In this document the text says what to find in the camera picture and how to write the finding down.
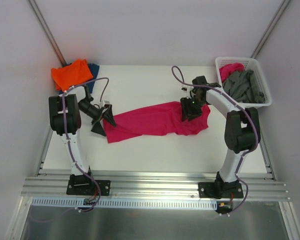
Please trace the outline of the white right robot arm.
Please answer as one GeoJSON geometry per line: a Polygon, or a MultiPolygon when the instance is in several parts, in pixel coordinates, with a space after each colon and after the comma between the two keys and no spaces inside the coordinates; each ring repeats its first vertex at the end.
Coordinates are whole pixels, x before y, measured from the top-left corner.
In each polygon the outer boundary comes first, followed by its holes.
{"type": "Polygon", "coordinates": [[[186,83],[184,89],[187,96],[180,99],[183,122],[202,116],[205,105],[214,106],[225,117],[227,153],[213,190],[218,197],[226,197],[232,191],[230,183],[239,180],[238,174],[246,154],[254,151],[260,142],[258,110],[243,108],[218,83],[208,83],[205,76],[196,77],[192,84],[186,83]]]}

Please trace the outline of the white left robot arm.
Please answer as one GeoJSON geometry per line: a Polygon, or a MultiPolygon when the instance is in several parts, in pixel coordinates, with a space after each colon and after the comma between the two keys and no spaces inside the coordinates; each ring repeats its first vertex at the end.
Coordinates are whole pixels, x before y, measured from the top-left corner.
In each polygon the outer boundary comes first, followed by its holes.
{"type": "Polygon", "coordinates": [[[77,185],[83,194],[92,193],[95,182],[92,180],[91,168],[81,144],[81,113],[91,118],[91,132],[103,137],[106,136],[106,132],[101,124],[102,120],[112,127],[117,126],[112,104],[103,100],[100,104],[93,105],[93,100],[89,88],[85,85],[72,86],[66,92],[48,99],[50,127],[60,136],[71,164],[71,185],[77,185]]]}

